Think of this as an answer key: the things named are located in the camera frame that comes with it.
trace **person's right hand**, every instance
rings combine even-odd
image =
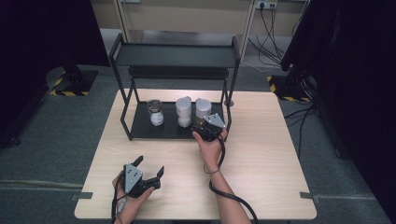
[[[201,158],[205,163],[205,168],[208,173],[215,172],[219,169],[218,161],[219,155],[221,154],[221,144],[219,139],[215,139],[212,142],[206,142],[202,139],[201,135],[197,132],[192,132],[195,140],[198,142]],[[227,131],[223,129],[221,132],[222,139],[227,136]]]

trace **wooden table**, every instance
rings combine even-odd
[[[220,91],[139,89],[141,100],[175,101],[186,95],[192,100],[199,97],[218,102]],[[235,91],[233,101],[233,123],[221,171],[235,194],[253,207],[259,219],[314,218],[313,201],[300,196],[309,189],[276,96]],[[143,155],[138,166],[143,179],[154,177],[162,166],[165,169],[162,187],[144,203],[138,219],[219,219],[195,140],[129,141],[120,123],[123,105],[118,93],[82,190],[93,192],[92,198],[78,200],[76,217],[110,218],[111,181],[123,164]],[[127,122],[132,124],[135,102],[129,108]]]

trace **wall socket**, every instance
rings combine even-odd
[[[260,9],[262,3],[264,9],[276,9],[277,0],[257,0],[256,8]]]

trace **bracelet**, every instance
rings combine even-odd
[[[214,172],[207,172],[207,171],[206,171],[206,168],[205,168],[205,165],[204,165],[204,172],[205,172],[205,174],[207,174],[207,175],[213,175],[213,174],[217,173],[218,171],[220,171],[220,168],[219,168],[217,171],[214,171]]]

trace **forearm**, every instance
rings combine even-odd
[[[233,190],[228,185],[226,179],[222,175],[221,171],[218,171],[210,177],[212,185],[215,189],[229,193],[233,195]],[[216,200],[218,202],[219,215],[221,223],[223,224],[250,224],[248,215],[242,207],[241,203],[233,199],[226,198],[224,196],[216,194]]]

